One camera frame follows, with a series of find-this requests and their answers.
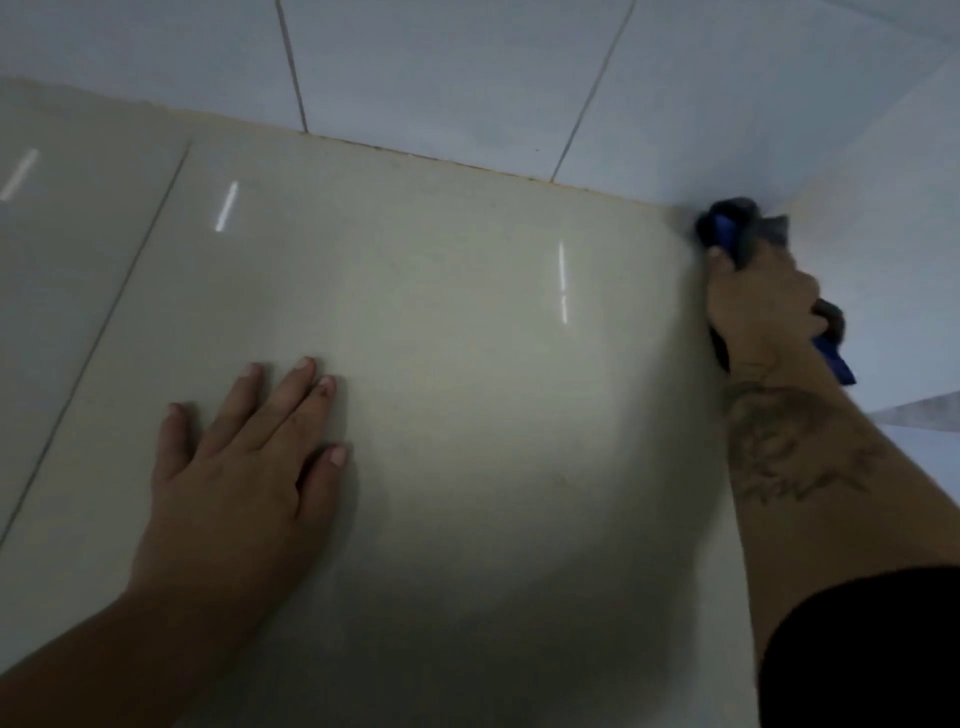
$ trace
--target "left hand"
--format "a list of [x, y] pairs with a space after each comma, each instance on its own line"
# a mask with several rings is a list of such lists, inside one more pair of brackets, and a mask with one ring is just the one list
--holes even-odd
[[347, 459], [335, 445], [304, 471], [337, 389], [332, 376], [314, 384], [316, 373], [305, 357], [258, 407], [263, 368], [249, 365], [192, 454], [186, 410], [170, 405], [128, 595], [245, 631], [302, 580], [329, 535]]

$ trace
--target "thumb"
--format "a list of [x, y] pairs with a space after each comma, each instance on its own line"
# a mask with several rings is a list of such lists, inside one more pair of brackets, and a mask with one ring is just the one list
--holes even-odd
[[310, 466], [300, 487], [297, 520], [311, 528], [326, 530], [333, 522], [340, 500], [340, 477], [347, 464], [347, 449], [334, 445], [324, 450]]
[[707, 248], [707, 267], [711, 278], [726, 276], [736, 270], [730, 256], [719, 245]]

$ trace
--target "tattoo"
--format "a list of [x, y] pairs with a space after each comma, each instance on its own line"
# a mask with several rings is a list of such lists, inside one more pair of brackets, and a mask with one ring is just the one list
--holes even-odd
[[726, 392], [734, 497], [765, 505], [835, 487], [868, 492], [865, 476], [887, 451], [882, 438], [812, 392], [765, 385], [775, 366]]

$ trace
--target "finger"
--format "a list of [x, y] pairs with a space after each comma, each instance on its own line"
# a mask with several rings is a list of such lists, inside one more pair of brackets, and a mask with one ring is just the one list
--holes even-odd
[[803, 280], [804, 293], [810, 298], [810, 307], [817, 303], [820, 298], [820, 281], [816, 280], [809, 273], [798, 273]]
[[707, 248], [707, 261], [709, 274], [712, 279], [728, 275], [735, 270], [730, 256], [727, 255], [727, 252], [719, 245]]
[[325, 536], [325, 530], [336, 515], [340, 500], [340, 478], [346, 464], [347, 449], [344, 446], [327, 448], [307, 471], [300, 487], [297, 520], [311, 529], [317, 529], [318, 536]]
[[301, 464], [320, 446], [326, 414], [336, 393], [337, 380], [322, 376], [294, 413], [276, 429], [265, 449], [274, 449]]
[[188, 435], [186, 411], [179, 404], [171, 404], [156, 436], [156, 461], [152, 478], [154, 485], [165, 483], [186, 468], [190, 462]]
[[297, 366], [274, 388], [263, 406], [240, 428], [230, 446], [252, 450], [266, 445], [276, 429], [303, 401], [316, 373], [317, 364], [311, 357], [305, 356], [297, 362]]
[[213, 423], [206, 429], [197, 445], [197, 457], [210, 457], [220, 452], [236, 437], [256, 408], [256, 398], [263, 379], [263, 367], [248, 364], [243, 374], [233, 382]]

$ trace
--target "forearm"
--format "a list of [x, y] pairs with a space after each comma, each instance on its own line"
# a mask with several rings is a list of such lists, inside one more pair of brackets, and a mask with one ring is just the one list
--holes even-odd
[[171, 725], [236, 641], [179, 600], [123, 596], [0, 677], [0, 725]]
[[960, 564], [960, 513], [847, 398], [821, 355], [774, 332], [728, 341], [731, 484], [756, 654], [825, 588]]

